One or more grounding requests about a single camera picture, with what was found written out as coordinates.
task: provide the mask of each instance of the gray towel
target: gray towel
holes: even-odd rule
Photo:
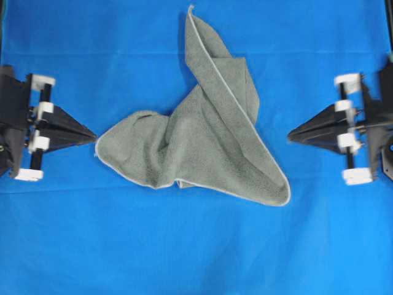
[[[255,130],[259,97],[244,58],[192,15],[186,64],[198,81],[171,116],[140,111],[106,132],[96,153],[126,179],[154,189],[175,181],[266,205],[285,205],[290,187]]]

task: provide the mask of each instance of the blue fabric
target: blue fabric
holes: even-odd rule
[[[393,183],[347,187],[344,158],[286,140],[338,99],[334,76],[362,71],[378,93],[383,2],[195,0],[247,58],[257,130],[291,203],[140,187],[92,145],[47,154],[41,182],[0,179],[0,294],[392,294]],[[184,63],[189,4],[8,0],[1,62],[19,79],[56,77],[53,102],[98,135],[138,110],[170,114],[197,83]]]

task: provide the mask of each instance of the white bracket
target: white bracket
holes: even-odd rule
[[[343,178],[349,186],[370,183],[373,177],[369,168],[353,168],[343,171]]]
[[[33,74],[33,77],[31,79],[31,88],[33,90],[41,91],[44,89],[45,84],[55,86],[55,83],[55,78]]]
[[[347,74],[347,75],[337,76],[334,79],[334,85],[338,86],[341,83],[344,83],[345,92],[349,95],[358,92],[362,89],[360,81],[361,78],[359,73]]]
[[[15,177],[17,180],[23,181],[39,181],[44,177],[44,172],[42,170],[33,169],[19,169],[18,175]]]
[[[346,148],[351,148],[353,154],[357,154],[357,151],[362,147],[362,144],[356,140],[353,132],[338,135],[337,145],[341,152],[346,152]]]
[[[53,113],[55,105],[53,103],[48,103],[46,101],[41,101],[37,107],[37,120],[42,120],[42,114],[44,112]]]
[[[34,153],[37,149],[46,151],[49,148],[50,139],[48,137],[40,136],[39,130],[34,132],[33,138],[29,143],[30,154]]]

